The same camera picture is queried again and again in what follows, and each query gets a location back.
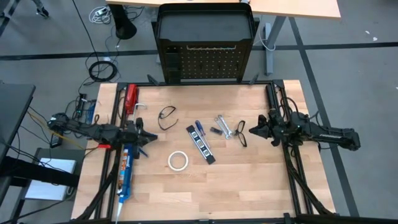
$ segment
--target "wrench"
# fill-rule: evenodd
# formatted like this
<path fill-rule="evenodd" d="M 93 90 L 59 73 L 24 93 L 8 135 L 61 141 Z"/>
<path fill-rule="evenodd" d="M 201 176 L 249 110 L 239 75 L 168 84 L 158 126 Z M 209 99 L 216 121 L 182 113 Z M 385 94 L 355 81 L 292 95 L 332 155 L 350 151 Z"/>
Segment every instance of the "wrench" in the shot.
<path fill-rule="evenodd" d="M 228 125 L 226 124 L 223 115 L 218 115 L 218 119 L 220 119 L 223 122 L 226 130 L 228 131 L 228 135 L 232 136 L 232 131 L 229 129 Z"/>
<path fill-rule="evenodd" d="M 228 134 L 227 130 L 225 130 L 223 123 L 218 118 L 215 118 L 214 121 L 216 121 L 221 130 L 223 130 L 225 138 L 228 140 L 231 136 Z"/>

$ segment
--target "wooden desk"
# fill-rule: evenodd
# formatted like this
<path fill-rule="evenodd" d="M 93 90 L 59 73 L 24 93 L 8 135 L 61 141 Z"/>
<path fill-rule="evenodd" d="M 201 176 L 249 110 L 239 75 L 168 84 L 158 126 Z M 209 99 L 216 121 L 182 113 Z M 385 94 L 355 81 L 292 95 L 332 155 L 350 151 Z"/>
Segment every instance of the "wooden desk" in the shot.
<path fill-rule="evenodd" d="M 285 88 L 287 96 L 306 113 L 300 82 L 285 81 Z M 281 147 L 273 147 L 270 139 L 248 132 L 257 124 L 259 114 L 267 114 L 264 89 L 264 85 L 140 87 L 139 102 L 147 109 L 140 107 L 137 116 L 143 118 L 144 129 L 159 138 L 144 147 L 149 158 L 142 156 L 134 163 L 132 197 L 125 202 L 119 220 L 275 218 L 284 212 L 294 215 Z M 103 118 L 100 121 L 107 122 L 107 116 L 111 116 L 115 92 L 116 84 L 101 85 L 100 103 L 95 108 L 95 114 Z M 169 105 L 177 110 L 162 124 L 166 126 L 177 118 L 178 123 L 162 131 L 157 116 Z M 231 129 L 242 119 L 246 121 L 247 148 L 238 139 L 226 140 L 209 132 L 212 126 L 218 127 L 213 120 L 218 114 L 225 117 Z M 203 159 L 185 129 L 196 119 L 207 132 L 216 159 L 212 165 Z M 168 156 L 176 150 L 189 157 L 189 165 L 182 172 L 174 172 L 167 165 Z M 308 186 L 327 209 L 334 211 L 317 144 L 306 142 L 300 152 Z M 94 197 L 103 157 L 104 151 L 97 150 L 85 159 L 72 218 L 79 216 Z"/>
<path fill-rule="evenodd" d="M 166 3 L 231 3 L 238 0 L 106 0 L 108 4 L 159 7 Z M 251 0 L 255 14 L 339 19 L 337 0 Z"/>

